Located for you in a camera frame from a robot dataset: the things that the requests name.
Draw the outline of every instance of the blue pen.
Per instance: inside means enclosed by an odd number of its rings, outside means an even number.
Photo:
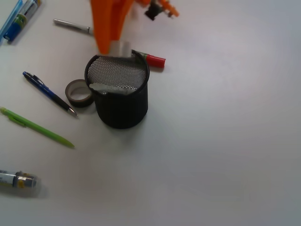
[[[23,1],[19,0],[17,2],[16,6],[14,7],[13,11],[10,13],[8,19],[5,21],[5,24],[3,25],[3,27],[0,30],[0,40],[2,39],[3,35],[8,30],[9,26],[13,22],[14,18],[18,14],[18,12],[20,11],[20,8],[22,7],[22,5],[23,5]]]
[[[59,96],[54,94],[37,76],[28,72],[23,72],[23,75],[32,85],[34,85],[36,88],[42,91],[47,97],[49,97],[52,101],[61,106],[64,110],[66,110],[75,117],[78,116],[76,112],[69,105],[66,104],[66,102],[64,102]]]

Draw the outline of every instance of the red marker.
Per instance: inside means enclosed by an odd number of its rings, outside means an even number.
[[[139,51],[137,51],[137,52],[140,53],[144,57],[144,59],[146,60],[146,62],[148,63],[149,66],[164,68],[166,59],[160,58],[157,56],[153,56],[153,55],[150,55],[147,53],[139,52]]]

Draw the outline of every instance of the silver pen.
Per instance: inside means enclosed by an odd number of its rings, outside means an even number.
[[[82,31],[82,32],[94,35],[93,29],[91,27],[82,26],[82,25],[79,25],[79,24],[74,24],[74,23],[71,23],[71,22],[67,22],[67,21],[64,21],[64,20],[58,20],[58,19],[54,19],[53,23],[55,23],[56,25],[70,27],[74,30]]]

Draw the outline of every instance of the blue marker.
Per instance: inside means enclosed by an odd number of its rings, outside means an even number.
[[[14,18],[18,14],[18,12],[20,11],[20,8],[22,7],[22,5],[23,5],[23,1],[19,0],[17,2],[16,6],[14,7],[13,11],[10,13],[8,19],[5,21],[5,24],[3,25],[3,27],[0,30],[0,40],[2,39],[3,35],[8,30],[9,26],[13,22]]]
[[[9,41],[13,41],[37,11],[40,4],[40,0],[27,0],[3,37]]]

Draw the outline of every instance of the pen clip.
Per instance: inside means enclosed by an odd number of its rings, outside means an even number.
[[[26,127],[26,125],[24,123],[19,122],[17,119],[15,119],[12,116],[8,116],[8,119],[11,120],[11,121],[13,121],[14,123],[20,125],[20,126]]]
[[[30,74],[30,75],[32,76],[32,78],[35,79],[35,81],[37,81],[40,85],[45,86],[45,87],[48,89],[48,87],[45,85],[45,83],[43,83],[42,80],[38,78],[38,76],[36,76],[36,75],[34,75],[34,74],[31,74],[31,73],[29,73],[29,74]]]

